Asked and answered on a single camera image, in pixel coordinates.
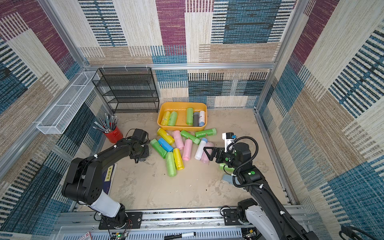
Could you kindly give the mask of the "fat green roll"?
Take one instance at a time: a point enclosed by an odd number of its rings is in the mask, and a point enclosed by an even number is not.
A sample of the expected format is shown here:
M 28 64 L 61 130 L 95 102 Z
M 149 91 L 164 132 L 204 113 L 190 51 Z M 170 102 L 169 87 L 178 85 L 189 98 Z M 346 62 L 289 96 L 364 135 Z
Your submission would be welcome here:
M 219 164 L 219 169 L 220 170 L 223 170 L 224 172 L 228 173 L 228 174 L 232 174 L 234 172 L 234 168 L 230 168 L 227 164 L 225 163 L 221 163 Z

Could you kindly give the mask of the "grey trash bag roll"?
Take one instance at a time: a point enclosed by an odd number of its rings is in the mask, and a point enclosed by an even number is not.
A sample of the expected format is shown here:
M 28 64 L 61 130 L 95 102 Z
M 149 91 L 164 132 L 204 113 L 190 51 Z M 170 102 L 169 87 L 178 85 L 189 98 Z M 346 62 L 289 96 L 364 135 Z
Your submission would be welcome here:
M 194 112 L 193 114 L 193 126 L 198 127 L 199 126 L 199 117 L 200 113 L 199 112 Z

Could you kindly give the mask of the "white roll red label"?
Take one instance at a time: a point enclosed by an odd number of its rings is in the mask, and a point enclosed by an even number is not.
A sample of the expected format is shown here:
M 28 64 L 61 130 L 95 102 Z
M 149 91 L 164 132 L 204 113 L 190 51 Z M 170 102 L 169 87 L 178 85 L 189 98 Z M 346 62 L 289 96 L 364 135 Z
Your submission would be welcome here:
M 206 124 L 206 112 L 200 111 L 199 112 L 199 126 L 203 127 Z

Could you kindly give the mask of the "plain light green roll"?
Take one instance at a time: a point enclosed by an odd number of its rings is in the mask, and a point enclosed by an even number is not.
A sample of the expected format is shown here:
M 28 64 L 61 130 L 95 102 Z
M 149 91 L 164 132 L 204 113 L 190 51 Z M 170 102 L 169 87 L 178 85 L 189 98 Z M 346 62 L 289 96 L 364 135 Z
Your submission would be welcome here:
M 194 123 L 194 109 L 189 107 L 186 110 L 187 116 L 186 116 L 186 123 L 188 126 L 193 126 Z

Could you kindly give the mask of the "large light green roll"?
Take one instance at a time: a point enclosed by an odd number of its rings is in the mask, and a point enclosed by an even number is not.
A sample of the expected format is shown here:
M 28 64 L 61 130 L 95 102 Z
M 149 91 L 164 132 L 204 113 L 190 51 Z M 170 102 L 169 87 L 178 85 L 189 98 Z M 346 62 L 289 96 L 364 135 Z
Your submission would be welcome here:
M 168 126 L 175 126 L 178 118 L 178 113 L 176 111 L 171 112 L 170 118 L 168 121 Z

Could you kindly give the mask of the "yellow trash bag roll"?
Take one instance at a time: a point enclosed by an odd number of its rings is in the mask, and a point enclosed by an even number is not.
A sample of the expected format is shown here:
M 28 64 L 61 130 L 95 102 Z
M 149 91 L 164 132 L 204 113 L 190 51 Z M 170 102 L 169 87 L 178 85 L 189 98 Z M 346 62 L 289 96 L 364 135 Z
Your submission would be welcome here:
M 161 125 L 162 126 L 168 126 L 169 125 L 169 120 L 171 117 L 171 112 L 170 111 L 165 111 L 161 120 Z

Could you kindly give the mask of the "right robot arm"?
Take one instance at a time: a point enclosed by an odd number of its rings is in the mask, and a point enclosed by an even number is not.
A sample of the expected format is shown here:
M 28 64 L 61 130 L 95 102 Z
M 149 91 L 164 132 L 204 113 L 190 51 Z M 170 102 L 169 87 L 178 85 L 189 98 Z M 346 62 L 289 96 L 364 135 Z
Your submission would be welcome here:
M 248 136 L 233 139 L 225 148 L 204 147 L 210 161 L 228 164 L 236 188 L 245 189 L 251 198 L 238 203 L 241 222 L 252 224 L 266 240 L 316 240 L 286 210 L 271 190 L 261 171 L 253 165 L 259 152 L 257 141 Z

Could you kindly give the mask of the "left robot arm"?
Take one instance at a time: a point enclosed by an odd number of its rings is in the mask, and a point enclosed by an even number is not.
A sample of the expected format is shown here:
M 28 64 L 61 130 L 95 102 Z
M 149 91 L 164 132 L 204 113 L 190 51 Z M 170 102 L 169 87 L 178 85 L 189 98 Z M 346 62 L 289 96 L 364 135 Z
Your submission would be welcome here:
M 102 174 L 125 157 L 130 157 L 138 163 L 148 156 L 147 144 L 122 139 L 98 154 L 85 159 L 75 158 L 68 168 L 62 195 L 100 213 L 106 229 L 125 228 L 129 224 L 125 206 L 104 192 Z

